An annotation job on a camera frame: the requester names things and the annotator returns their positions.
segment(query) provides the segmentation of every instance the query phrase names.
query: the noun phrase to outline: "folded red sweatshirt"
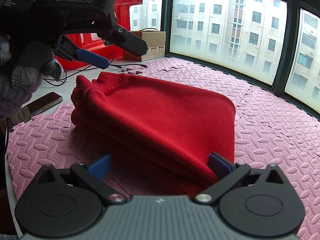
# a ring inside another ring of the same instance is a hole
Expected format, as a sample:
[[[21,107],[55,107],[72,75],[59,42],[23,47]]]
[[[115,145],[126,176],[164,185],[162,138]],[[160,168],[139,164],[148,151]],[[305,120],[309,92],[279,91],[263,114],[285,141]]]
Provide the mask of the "folded red sweatshirt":
[[[71,120],[114,158],[172,194],[194,196],[217,181],[211,152],[234,162],[235,107],[225,96],[154,78],[77,76]]]

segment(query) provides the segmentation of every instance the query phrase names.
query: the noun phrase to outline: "white logo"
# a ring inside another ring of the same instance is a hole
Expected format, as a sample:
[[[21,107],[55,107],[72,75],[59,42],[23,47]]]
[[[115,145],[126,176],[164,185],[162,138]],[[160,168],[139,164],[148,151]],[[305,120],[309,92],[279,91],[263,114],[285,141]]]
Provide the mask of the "white logo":
[[[55,0],[56,2],[83,2],[92,3],[93,0]]]
[[[165,200],[164,199],[162,199],[162,198],[158,198],[158,199],[156,199],[156,202],[157,203],[159,203],[159,204],[161,204],[161,203],[163,203]]]

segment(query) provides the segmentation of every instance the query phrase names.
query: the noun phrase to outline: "metal screw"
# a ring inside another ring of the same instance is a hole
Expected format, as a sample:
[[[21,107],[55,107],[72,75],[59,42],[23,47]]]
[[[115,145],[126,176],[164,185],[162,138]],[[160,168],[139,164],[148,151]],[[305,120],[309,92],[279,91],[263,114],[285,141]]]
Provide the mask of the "metal screw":
[[[212,197],[208,194],[199,194],[196,196],[196,200],[202,203],[207,203],[212,200]]]
[[[124,196],[121,194],[112,194],[109,196],[109,200],[112,202],[121,202],[124,200]]]

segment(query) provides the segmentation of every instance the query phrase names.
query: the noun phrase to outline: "cardboard box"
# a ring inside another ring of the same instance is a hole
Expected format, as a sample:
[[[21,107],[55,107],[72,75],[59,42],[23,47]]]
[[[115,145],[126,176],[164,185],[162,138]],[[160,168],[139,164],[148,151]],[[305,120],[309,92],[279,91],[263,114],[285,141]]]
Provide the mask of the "cardboard box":
[[[132,59],[135,61],[145,61],[154,58],[164,57],[165,32],[133,31],[132,33],[137,35],[147,43],[148,52],[141,57],[137,57],[127,51],[123,51],[124,58]]]

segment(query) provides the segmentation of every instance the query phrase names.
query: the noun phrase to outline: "glass pane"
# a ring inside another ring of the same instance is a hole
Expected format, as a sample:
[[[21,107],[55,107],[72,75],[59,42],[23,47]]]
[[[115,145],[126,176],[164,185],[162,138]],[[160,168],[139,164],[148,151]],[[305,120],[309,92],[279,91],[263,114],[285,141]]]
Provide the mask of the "glass pane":
[[[287,3],[280,0],[235,2],[173,0],[170,51],[220,64],[272,85],[284,42]],[[196,9],[193,14],[182,13],[179,12],[181,5],[192,5]],[[202,32],[196,26],[189,30],[185,23],[178,21],[201,21]],[[310,27],[316,22],[311,18],[306,18],[306,21]],[[191,38],[191,46],[174,42],[178,36]],[[304,40],[311,47],[315,45],[312,37],[305,37]],[[201,41],[197,51],[196,41]],[[238,45],[237,52],[229,51],[230,42]],[[210,44],[217,45],[215,54],[210,53]],[[270,66],[265,66],[265,62],[269,62]]]
[[[162,0],[142,0],[143,4],[134,5],[130,7],[130,27],[131,31],[139,31],[144,28],[156,28],[160,30],[161,24],[161,7]],[[181,15],[188,15],[189,6],[180,5],[177,7],[177,12]],[[178,18],[175,23],[178,28],[192,30],[193,22],[183,21],[182,18]]]
[[[299,42],[285,92],[320,113],[319,29],[320,18],[301,9]]]

